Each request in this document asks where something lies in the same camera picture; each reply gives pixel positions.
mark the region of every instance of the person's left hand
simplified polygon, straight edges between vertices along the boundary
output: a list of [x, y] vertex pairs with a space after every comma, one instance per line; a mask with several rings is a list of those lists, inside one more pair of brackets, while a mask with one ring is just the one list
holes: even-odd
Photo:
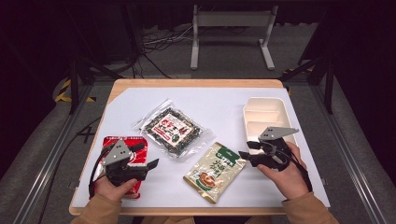
[[116, 187], [108, 180], [107, 176], [103, 176], [95, 181], [96, 193], [107, 197], [111, 201], [120, 202], [122, 196], [136, 183], [136, 179], [131, 179], [119, 187]]

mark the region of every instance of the sleeve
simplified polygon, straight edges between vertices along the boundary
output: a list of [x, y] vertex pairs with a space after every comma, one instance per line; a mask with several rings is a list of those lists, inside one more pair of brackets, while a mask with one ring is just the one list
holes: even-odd
[[100, 194], [95, 194], [81, 215], [73, 219], [71, 224], [116, 224], [120, 210], [121, 202], [113, 202]]
[[324, 204], [309, 192], [299, 198], [282, 202], [290, 223], [338, 224]]

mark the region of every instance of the person's right hand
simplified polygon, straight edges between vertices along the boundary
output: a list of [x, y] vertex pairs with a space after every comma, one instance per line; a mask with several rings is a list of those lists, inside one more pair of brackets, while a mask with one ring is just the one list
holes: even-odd
[[[305, 163], [301, 160], [300, 149], [290, 142], [287, 142], [286, 144], [288, 144], [291, 152], [306, 169]], [[289, 166], [281, 172], [275, 171], [262, 164], [259, 164], [257, 168], [264, 175], [274, 181], [276, 187], [288, 200], [298, 198], [309, 192], [299, 169], [293, 162], [290, 162]]]

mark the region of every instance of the hand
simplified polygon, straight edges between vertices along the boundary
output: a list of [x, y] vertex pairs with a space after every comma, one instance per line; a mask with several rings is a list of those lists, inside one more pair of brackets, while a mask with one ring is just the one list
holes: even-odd
[[131, 179], [116, 187], [108, 180], [107, 176], [103, 176], [102, 178], [95, 181], [96, 193], [107, 197], [111, 201], [120, 202], [122, 196], [136, 183], [136, 179]]
[[[290, 142], [286, 144], [300, 164], [306, 169], [305, 163], [301, 160], [300, 149]], [[274, 171], [262, 164], [259, 164], [257, 168], [274, 181], [276, 187], [288, 200], [298, 198], [309, 192], [299, 169], [293, 162], [290, 162], [289, 166], [281, 172]]]

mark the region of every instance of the seaweed package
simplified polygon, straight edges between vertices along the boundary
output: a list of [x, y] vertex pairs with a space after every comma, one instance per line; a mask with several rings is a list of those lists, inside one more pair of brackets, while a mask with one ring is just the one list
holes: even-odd
[[137, 126], [140, 132], [160, 146], [170, 158], [184, 161], [215, 139], [214, 134], [189, 118], [167, 99], [148, 113]]

